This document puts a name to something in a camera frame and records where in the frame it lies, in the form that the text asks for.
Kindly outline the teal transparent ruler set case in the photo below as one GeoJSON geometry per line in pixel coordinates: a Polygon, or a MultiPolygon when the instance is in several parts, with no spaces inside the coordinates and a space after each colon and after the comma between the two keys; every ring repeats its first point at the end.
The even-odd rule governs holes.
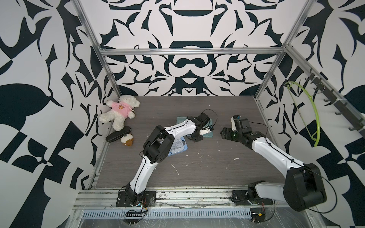
{"type": "MultiPolygon", "coordinates": [[[[178,116],[176,119],[176,124],[180,124],[183,123],[185,120],[187,119],[187,117],[183,117],[183,116],[178,116]]],[[[203,127],[196,127],[196,129],[198,130],[209,130],[210,127],[213,126],[213,120],[210,118],[209,122],[205,124],[205,126],[203,127]]],[[[204,135],[202,135],[203,138],[213,138],[213,131],[210,131],[204,135]]]]}

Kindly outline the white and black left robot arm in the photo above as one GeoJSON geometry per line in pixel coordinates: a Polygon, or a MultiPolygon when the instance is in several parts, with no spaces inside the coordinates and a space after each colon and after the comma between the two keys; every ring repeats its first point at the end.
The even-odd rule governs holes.
{"type": "Polygon", "coordinates": [[[203,136],[213,129],[208,125],[209,122],[209,116],[202,112],[198,117],[189,116],[183,122],[173,126],[158,125],[144,143],[138,171],[125,186],[129,199],[134,202],[141,200],[155,167],[168,157],[175,140],[186,135],[189,135],[193,142],[203,140],[203,136]]]}

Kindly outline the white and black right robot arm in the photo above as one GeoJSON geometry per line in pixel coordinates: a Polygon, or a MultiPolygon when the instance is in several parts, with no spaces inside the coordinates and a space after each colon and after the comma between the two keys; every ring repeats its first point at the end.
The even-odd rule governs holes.
{"type": "Polygon", "coordinates": [[[319,168],[304,163],[274,145],[263,133],[253,131],[246,118],[234,115],[232,127],[223,128],[222,139],[238,142],[269,161],[284,176],[285,182],[257,181],[249,184],[244,199],[257,205],[262,199],[286,202],[295,211],[303,211],[327,201],[319,168]]]}

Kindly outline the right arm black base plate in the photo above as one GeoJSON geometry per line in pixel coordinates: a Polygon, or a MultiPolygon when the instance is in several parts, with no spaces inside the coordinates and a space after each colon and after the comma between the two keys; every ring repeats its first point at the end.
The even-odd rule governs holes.
{"type": "Polygon", "coordinates": [[[236,206],[273,205],[273,200],[260,198],[253,190],[233,190],[230,200],[236,206]]]}

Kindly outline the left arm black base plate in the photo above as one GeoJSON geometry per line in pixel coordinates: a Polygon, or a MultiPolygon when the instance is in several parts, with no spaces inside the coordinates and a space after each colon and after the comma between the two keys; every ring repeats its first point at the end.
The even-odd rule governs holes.
{"type": "Polygon", "coordinates": [[[139,204],[144,204],[148,207],[150,204],[154,204],[156,202],[156,194],[157,192],[155,191],[144,191],[141,194],[134,195],[132,193],[122,191],[118,193],[116,207],[133,207],[139,204]]]}

